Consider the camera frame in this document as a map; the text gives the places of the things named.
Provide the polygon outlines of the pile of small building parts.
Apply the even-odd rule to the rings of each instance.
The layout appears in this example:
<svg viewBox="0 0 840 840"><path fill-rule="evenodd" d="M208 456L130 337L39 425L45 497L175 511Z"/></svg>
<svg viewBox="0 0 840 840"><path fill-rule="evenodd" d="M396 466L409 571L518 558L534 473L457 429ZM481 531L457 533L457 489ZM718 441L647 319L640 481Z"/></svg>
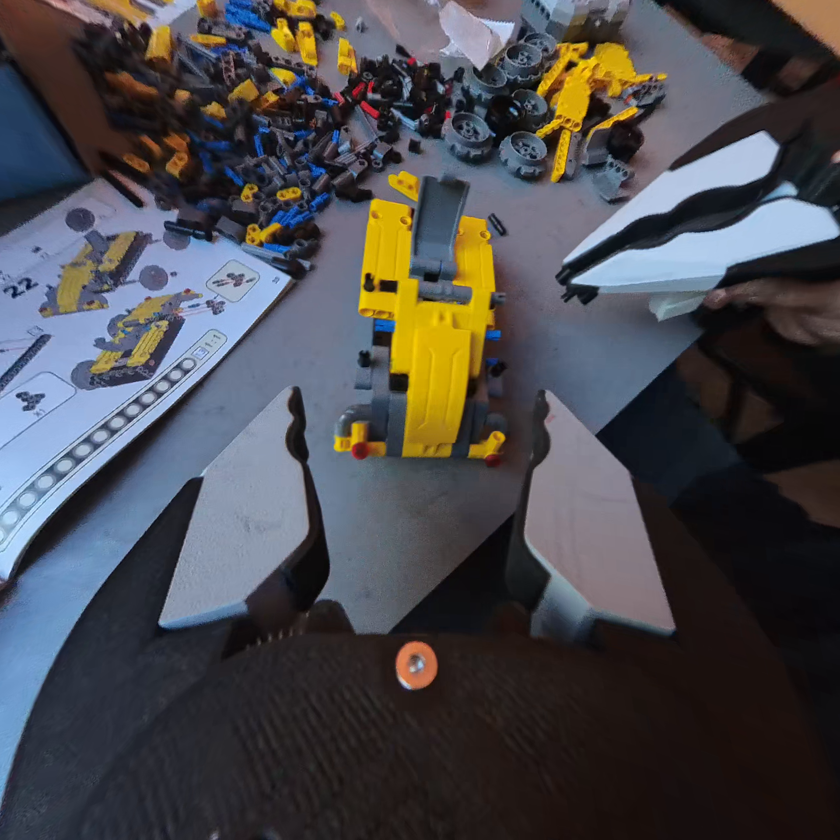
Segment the pile of small building parts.
<svg viewBox="0 0 840 840"><path fill-rule="evenodd" d="M129 142L99 152L102 177L136 203L131 181L175 211L183 237L266 247L288 271L319 237L334 197L371 199L360 184L402 160L392 105L411 93L413 58L337 47L341 87L319 75L318 47L338 30L310 2L197 2L192 31L87 25L73 50L109 127Z"/></svg>

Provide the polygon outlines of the grey battery box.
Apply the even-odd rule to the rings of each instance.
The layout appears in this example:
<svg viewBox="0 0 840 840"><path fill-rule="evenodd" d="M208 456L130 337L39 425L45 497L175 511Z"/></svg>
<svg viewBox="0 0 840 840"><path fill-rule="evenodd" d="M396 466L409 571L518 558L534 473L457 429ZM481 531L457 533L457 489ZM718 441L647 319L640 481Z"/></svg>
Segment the grey battery box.
<svg viewBox="0 0 840 840"><path fill-rule="evenodd" d="M557 43L613 43L631 6L631 1L521 1L520 15L530 31Z"/></svg>

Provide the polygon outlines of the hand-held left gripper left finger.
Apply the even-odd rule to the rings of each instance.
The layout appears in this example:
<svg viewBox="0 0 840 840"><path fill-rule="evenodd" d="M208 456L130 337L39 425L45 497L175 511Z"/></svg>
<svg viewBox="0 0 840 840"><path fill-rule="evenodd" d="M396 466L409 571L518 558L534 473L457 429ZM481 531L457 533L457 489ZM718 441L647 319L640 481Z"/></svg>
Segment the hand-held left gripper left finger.
<svg viewBox="0 0 840 840"><path fill-rule="evenodd" d="M288 629L315 603L330 563L306 427L289 386L205 468L162 629L228 619Z"/></svg>

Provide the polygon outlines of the yellow grey toy vehicle model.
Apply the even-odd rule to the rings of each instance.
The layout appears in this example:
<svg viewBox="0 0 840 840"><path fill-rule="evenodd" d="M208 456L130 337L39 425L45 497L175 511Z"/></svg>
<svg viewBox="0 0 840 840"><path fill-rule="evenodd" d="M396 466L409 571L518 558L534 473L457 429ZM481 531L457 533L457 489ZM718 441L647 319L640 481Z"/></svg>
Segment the yellow grey toy vehicle model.
<svg viewBox="0 0 840 840"><path fill-rule="evenodd" d="M500 339L488 223L466 214L469 184L418 176L416 203L374 199L365 231L359 314L371 347L359 352L354 388L333 450L354 459L501 462L508 422L491 400L507 366L487 355Z"/></svg>

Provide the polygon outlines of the grey angled block piece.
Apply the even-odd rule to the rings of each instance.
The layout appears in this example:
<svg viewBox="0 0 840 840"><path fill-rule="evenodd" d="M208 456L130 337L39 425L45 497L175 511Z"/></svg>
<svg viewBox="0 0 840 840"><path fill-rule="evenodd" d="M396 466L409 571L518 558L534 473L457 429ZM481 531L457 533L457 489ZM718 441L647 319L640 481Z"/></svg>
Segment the grey angled block piece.
<svg viewBox="0 0 840 840"><path fill-rule="evenodd" d="M627 199L626 184L635 177L628 163L608 155L603 164L592 172L592 182L599 197L606 203L620 203Z"/></svg>

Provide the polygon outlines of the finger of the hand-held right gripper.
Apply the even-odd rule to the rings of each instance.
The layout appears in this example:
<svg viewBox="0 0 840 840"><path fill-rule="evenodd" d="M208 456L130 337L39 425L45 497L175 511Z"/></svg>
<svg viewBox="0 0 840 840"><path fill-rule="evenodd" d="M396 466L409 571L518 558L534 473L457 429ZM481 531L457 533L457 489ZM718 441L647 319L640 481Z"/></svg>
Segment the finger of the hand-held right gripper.
<svg viewBox="0 0 840 840"><path fill-rule="evenodd" d="M627 246L560 271L564 299L705 295L762 278L829 280L838 270L838 206L776 198L724 226L687 230L657 245Z"/></svg>
<svg viewBox="0 0 840 840"><path fill-rule="evenodd" d="M782 153L767 132L668 170L563 260L558 279L675 279L677 227L751 204Z"/></svg>

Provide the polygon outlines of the clear plastic bag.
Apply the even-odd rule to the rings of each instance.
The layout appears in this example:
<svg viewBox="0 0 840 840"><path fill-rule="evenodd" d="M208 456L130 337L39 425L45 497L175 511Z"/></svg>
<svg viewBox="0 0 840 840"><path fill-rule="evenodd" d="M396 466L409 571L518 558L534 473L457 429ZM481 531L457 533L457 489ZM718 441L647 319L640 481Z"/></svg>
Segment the clear plastic bag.
<svg viewBox="0 0 840 840"><path fill-rule="evenodd" d="M518 31L519 1L368 1L389 36L423 61L466 59L482 68Z"/></svg>

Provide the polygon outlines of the person's black clothed body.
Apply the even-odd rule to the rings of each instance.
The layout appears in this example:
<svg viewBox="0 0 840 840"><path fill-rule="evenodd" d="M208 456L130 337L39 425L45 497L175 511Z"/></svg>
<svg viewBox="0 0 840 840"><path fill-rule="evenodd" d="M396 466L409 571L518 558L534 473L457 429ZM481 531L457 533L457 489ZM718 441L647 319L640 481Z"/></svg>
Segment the person's black clothed body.
<svg viewBox="0 0 840 840"><path fill-rule="evenodd" d="M818 524L767 475L838 455L838 338L770 345L798 368L822 403L816 416L734 445L689 396L674 364L598 434L656 489L723 569L780 651L815 719L838 738L838 527Z"/></svg>

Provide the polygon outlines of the cluster of grey toy wheels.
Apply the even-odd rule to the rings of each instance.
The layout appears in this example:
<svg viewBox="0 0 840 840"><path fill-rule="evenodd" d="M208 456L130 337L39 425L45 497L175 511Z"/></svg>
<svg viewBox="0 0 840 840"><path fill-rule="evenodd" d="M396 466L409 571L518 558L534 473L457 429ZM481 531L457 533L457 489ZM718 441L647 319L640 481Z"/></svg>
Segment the cluster of grey toy wheels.
<svg viewBox="0 0 840 840"><path fill-rule="evenodd" d="M548 125L550 107L537 88L558 52L551 36L531 32L481 69L465 69L441 133L446 150L470 164L497 154L514 177L543 177L549 153L538 131Z"/></svg>

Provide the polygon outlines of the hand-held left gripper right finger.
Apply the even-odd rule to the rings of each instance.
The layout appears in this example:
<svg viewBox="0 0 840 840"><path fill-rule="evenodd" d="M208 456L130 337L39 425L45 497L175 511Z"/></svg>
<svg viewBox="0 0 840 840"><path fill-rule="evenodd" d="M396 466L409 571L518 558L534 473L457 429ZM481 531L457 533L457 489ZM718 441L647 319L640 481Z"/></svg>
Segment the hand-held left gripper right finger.
<svg viewBox="0 0 840 840"><path fill-rule="evenodd" d="M548 390L535 398L505 573L532 638L583 643L597 623L676 631L630 473Z"/></svg>

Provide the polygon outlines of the blue kit box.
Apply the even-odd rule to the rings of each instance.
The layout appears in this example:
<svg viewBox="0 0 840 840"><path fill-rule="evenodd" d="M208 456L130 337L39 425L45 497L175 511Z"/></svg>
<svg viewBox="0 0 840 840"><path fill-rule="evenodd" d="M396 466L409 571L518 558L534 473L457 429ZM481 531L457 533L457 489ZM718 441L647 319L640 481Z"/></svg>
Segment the blue kit box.
<svg viewBox="0 0 840 840"><path fill-rule="evenodd" d="M1 201L91 181L68 132L34 82L1 44Z"/></svg>

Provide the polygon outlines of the open instruction booklet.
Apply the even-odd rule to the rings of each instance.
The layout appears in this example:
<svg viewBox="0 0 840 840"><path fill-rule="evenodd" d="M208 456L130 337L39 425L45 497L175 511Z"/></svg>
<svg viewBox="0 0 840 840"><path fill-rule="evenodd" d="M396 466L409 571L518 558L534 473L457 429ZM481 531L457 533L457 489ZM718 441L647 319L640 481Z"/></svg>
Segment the open instruction booklet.
<svg viewBox="0 0 840 840"><path fill-rule="evenodd" d="M2 585L291 283L224 238L175 236L175 214L142 202L97 180L2 237Z"/></svg>

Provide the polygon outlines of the person's right hand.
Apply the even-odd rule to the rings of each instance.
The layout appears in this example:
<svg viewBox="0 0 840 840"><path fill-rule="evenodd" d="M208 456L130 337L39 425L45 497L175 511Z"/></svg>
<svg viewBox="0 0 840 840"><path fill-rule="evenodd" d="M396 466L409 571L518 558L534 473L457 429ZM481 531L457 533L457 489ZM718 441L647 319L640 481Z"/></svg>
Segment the person's right hand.
<svg viewBox="0 0 840 840"><path fill-rule="evenodd" d="M710 310L727 306L758 308L784 340L816 348L839 344L839 280L750 280L710 291L702 305Z"/></svg>

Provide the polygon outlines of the yellow beam assembly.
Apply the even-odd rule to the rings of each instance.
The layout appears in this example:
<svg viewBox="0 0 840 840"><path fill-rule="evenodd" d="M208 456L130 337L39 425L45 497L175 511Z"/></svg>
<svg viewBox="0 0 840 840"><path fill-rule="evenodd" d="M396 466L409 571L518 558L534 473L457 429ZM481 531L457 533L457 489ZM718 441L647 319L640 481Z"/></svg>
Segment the yellow beam assembly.
<svg viewBox="0 0 840 840"><path fill-rule="evenodd" d="M638 71L616 42L561 44L537 88L549 107L537 135L555 142L551 182L569 181L581 167L626 165L644 143L641 123L665 99L668 79Z"/></svg>

